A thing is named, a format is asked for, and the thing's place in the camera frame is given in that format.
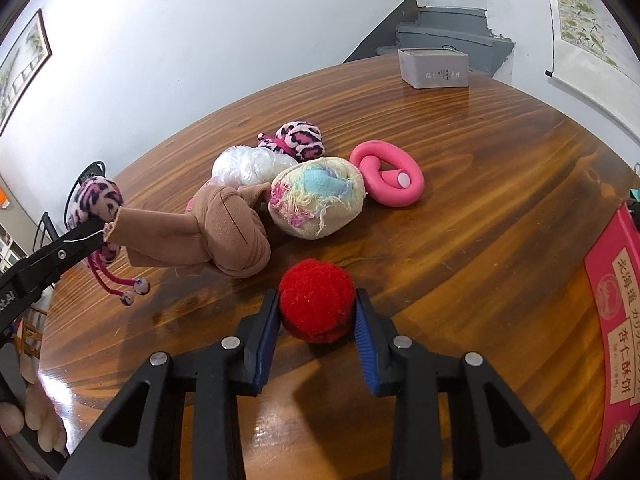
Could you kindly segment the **left hand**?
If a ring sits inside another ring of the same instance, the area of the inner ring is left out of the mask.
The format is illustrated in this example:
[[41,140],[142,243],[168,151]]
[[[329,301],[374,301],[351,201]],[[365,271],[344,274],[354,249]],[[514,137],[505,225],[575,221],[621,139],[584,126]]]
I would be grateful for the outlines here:
[[14,404],[2,403],[1,430],[11,437],[27,426],[37,433],[38,444],[44,452],[55,450],[64,454],[67,434],[62,418],[44,391],[30,356],[20,355],[20,370],[26,382],[24,411]]

